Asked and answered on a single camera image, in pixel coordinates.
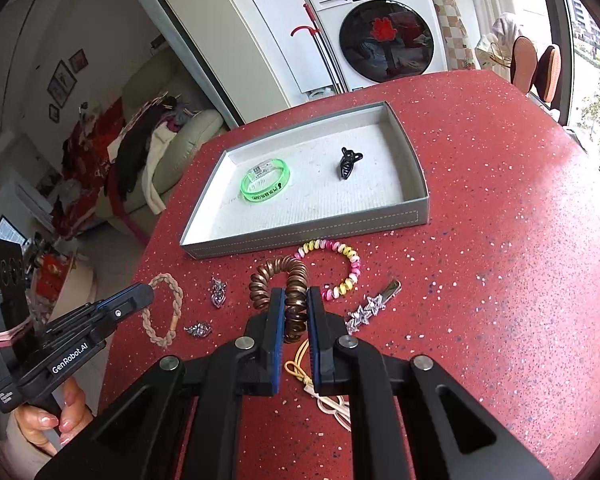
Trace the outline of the left hand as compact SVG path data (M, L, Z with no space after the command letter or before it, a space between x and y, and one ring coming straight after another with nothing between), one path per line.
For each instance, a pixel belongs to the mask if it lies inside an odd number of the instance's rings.
M85 402L85 393L73 377L62 385L64 405L59 416L23 404L14 411L15 420L23 437L49 456L58 449L46 436L47 431L59 432L59 445L64 446L90 424L94 416Z

